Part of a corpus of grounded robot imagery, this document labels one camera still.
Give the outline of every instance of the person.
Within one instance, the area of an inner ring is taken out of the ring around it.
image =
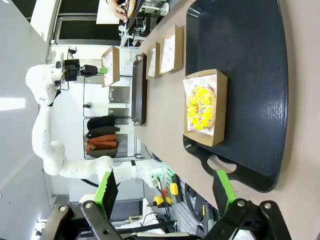
[[[128,18],[125,16],[125,10],[119,7],[119,5],[125,3],[125,1],[126,0],[106,0],[113,15],[124,21],[128,20]]]

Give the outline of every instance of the cardboard box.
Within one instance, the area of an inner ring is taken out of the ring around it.
[[[147,52],[146,54],[146,79],[152,79],[160,77],[160,43],[156,42]]]
[[[160,40],[160,74],[179,69],[184,65],[184,27],[174,25]]]
[[[120,81],[120,51],[119,48],[110,47],[101,57],[101,67],[107,68],[108,72],[102,74],[102,87],[108,87]]]
[[[184,121],[183,134],[196,142],[214,146],[222,142],[225,138],[225,122],[226,122],[226,105],[227,105],[227,80],[228,78],[216,69],[199,71],[186,76],[186,79],[203,77],[208,75],[215,75],[217,77],[217,91],[216,91],[216,111],[213,136],[199,132],[188,131],[187,122],[187,99],[184,101]]]

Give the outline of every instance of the human hand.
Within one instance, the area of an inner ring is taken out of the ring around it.
[[[128,20],[128,18],[125,16],[126,11],[123,8],[119,7],[117,0],[106,0],[106,2],[108,3],[111,12],[116,18],[124,21]]]

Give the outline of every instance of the yellow object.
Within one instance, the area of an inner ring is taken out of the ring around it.
[[[210,127],[216,119],[217,98],[206,87],[198,86],[187,101],[187,118],[196,130]]]
[[[170,184],[170,192],[171,192],[172,195],[179,195],[178,184],[171,183]]]
[[[171,203],[172,203],[171,198],[168,197],[168,196],[165,197],[165,200],[166,200],[166,202],[167,202],[168,204],[171,204]],[[163,199],[162,196],[154,196],[153,201],[155,201],[156,204],[157,204],[158,206],[160,206],[160,205],[164,202],[164,199]]]

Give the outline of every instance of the hanging clothes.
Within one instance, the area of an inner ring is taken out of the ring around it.
[[[115,134],[116,132],[119,132],[119,131],[120,131],[120,128],[116,126],[101,126],[101,127],[91,129],[86,134],[86,137],[88,139],[93,139],[93,138],[104,136],[104,135]]]
[[[115,158],[116,154],[118,152],[118,149],[105,149],[105,150],[91,150],[90,148],[87,148],[87,155],[97,159],[102,156],[109,156],[111,158]]]
[[[86,126],[89,131],[99,127],[114,126],[116,124],[116,119],[117,118],[113,115],[94,117],[87,122]]]
[[[98,136],[92,139],[89,139],[87,142],[92,150],[105,150],[105,149],[117,149],[117,135],[110,134],[104,136]]]

